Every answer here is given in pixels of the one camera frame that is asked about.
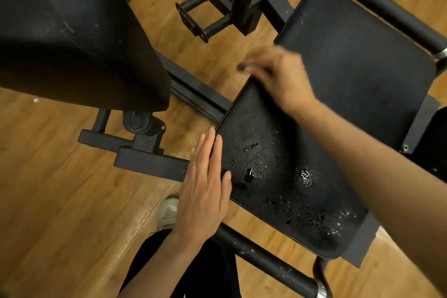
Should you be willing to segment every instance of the black padded seat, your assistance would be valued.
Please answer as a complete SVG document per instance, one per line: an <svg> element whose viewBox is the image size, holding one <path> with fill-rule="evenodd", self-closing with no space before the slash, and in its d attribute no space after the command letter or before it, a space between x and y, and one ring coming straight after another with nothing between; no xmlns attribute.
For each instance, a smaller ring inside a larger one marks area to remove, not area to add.
<svg viewBox="0 0 447 298"><path fill-rule="evenodd" d="M302 0L275 42L301 53L318 99L399 149L435 76L424 50L352 0ZM217 131L232 200L317 255L342 255L367 209L257 81L247 81Z"/></svg>

